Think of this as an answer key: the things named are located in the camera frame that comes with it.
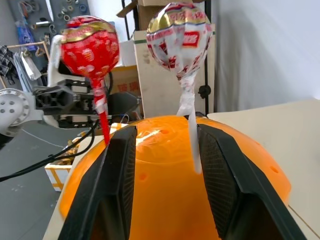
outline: orange plastic shell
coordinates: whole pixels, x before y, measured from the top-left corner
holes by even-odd
[[[207,118],[198,124],[234,137],[242,152],[264,172],[287,204],[291,185],[275,160],[256,141],[230,126]],[[161,116],[137,126],[136,165],[130,240],[218,240],[202,174],[194,172],[188,122]],[[82,176],[105,149],[98,143],[74,169],[59,205],[66,217]]]

